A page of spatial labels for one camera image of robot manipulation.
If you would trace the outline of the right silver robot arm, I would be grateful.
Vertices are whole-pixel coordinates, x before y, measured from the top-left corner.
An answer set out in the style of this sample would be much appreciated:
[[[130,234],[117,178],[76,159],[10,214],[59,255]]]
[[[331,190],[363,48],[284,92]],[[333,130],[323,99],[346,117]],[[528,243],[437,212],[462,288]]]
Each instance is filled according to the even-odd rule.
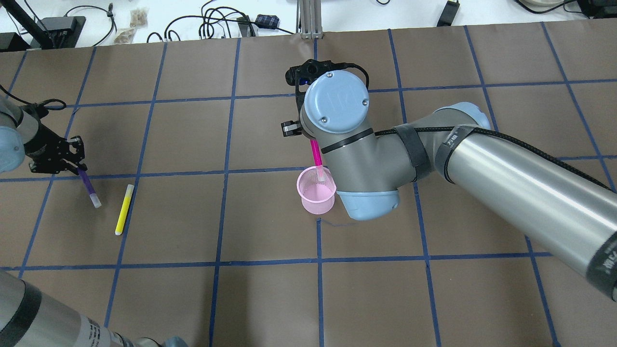
[[[350,218],[372,220],[399,204],[399,188],[436,172],[469,192],[616,299],[617,198],[608,186],[521,140],[491,129],[460,102],[374,131],[367,79],[352,63],[309,59],[285,73],[298,119],[285,137],[316,140]]]

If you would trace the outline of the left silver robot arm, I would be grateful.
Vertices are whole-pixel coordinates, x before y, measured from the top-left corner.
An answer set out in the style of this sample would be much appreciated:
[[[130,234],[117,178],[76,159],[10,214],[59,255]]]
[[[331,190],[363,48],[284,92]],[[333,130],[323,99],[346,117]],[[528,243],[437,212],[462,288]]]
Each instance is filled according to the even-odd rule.
[[[18,168],[26,157],[32,172],[74,174],[85,169],[83,140],[59,136],[42,125],[44,105],[17,106],[1,100],[1,171]],[[185,347],[172,336],[130,340],[44,294],[35,285],[1,272],[1,345],[3,347]]]

